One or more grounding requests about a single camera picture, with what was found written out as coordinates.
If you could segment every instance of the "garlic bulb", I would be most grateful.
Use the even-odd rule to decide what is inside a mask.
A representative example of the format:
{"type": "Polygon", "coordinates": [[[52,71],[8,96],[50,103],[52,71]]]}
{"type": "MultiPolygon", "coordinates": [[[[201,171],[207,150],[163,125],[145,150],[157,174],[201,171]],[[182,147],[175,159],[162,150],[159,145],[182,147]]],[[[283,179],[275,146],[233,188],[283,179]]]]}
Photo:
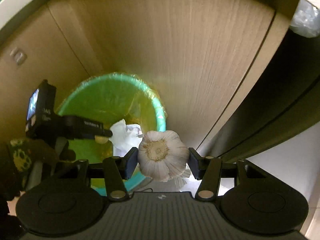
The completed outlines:
{"type": "Polygon", "coordinates": [[[149,131],[139,145],[141,173],[157,181],[168,181],[186,169],[189,150],[174,131],[149,131]]]}

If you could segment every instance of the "black handheld camera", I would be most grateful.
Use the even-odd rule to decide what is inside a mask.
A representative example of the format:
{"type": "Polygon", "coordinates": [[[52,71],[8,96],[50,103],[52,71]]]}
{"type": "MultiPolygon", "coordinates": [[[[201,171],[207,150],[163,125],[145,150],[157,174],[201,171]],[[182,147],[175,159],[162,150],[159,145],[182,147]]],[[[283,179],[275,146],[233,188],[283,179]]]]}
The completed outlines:
{"type": "Polygon", "coordinates": [[[76,115],[59,116],[54,113],[56,87],[43,80],[29,100],[26,136],[42,139],[54,148],[58,137],[94,139],[95,135],[111,137],[103,123],[76,115]]]}

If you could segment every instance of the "green plastic bowl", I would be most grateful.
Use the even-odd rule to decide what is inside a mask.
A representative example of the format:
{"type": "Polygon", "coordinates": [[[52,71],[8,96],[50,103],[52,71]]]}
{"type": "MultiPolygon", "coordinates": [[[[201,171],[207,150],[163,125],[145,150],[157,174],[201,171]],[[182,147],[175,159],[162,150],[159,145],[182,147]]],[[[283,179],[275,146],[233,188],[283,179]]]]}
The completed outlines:
{"type": "MultiPolygon", "coordinates": [[[[143,133],[150,130],[165,131],[165,110],[158,94],[142,80],[123,73],[111,73],[90,78],[80,84],[58,109],[59,115],[78,115],[112,124],[125,119],[127,124],[138,123],[143,133]]],[[[94,140],[70,140],[69,148],[77,159],[100,163],[112,156],[112,144],[97,144],[94,140]]],[[[128,191],[139,185],[145,177],[140,171],[124,181],[128,191]]],[[[106,194],[103,179],[92,179],[92,187],[106,194]]]]}

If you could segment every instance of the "plastic wrap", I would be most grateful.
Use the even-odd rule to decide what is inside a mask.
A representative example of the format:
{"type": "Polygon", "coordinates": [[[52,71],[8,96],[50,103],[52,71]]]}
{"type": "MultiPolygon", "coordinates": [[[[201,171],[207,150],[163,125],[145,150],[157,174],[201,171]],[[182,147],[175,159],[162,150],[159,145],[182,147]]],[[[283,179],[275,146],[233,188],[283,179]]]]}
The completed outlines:
{"type": "MultiPolygon", "coordinates": [[[[63,101],[59,115],[78,115],[103,122],[104,128],[124,119],[126,124],[139,124],[143,133],[150,130],[165,131],[166,113],[159,95],[141,79],[124,73],[111,73],[90,78],[80,84],[63,101]]],[[[77,159],[100,163],[113,155],[113,145],[98,144],[94,140],[70,140],[69,148],[77,159]]],[[[128,190],[137,186],[144,176],[136,172],[125,182],[128,190]]],[[[93,179],[92,185],[104,187],[104,181],[93,179]]]]}
{"type": "Polygon", "coordinates": [[[320,34],[319,9],[306,0],[300,0],[291,20],[290,29],[307,38],[320,34]]]}

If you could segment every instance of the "wood grain surface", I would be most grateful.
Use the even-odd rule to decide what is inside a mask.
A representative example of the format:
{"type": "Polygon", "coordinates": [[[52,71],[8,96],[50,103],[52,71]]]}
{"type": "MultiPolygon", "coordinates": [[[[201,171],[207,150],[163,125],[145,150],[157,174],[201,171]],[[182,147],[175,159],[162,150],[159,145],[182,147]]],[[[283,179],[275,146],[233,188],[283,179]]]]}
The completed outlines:
{"type": "Polygon", "coordinates": [[[167,129],[194,148],[232,98],[274,15],[255,0],[52,0],[48,6],[90,74],[138,74],[158,90],[167,129]]]}
{"type": "Polygon", "coordinates": [[[15,31],[0,48],[0,137],[2,141],[25,136],[29,98],[43,79],[57,87],[56,105],[89,77],[46,6],[15,31]],[[27,54],[17,66],[10,52],[27,54]]]}
{"type": "Polygon", "coordinates": [[[216,143],[216,140],[214,139],[215,135],[239,107],[269,64],[289,28],[291,18],[298,2],[299,0],[278,0],[278,10],[270,25],[268,35],[252,63],[252,67],[249,69],[241,86],[234,94],[223,114],[219,117],[211,131],[197,149],[202,156],[211,155],[210,151],[216,143]]]}

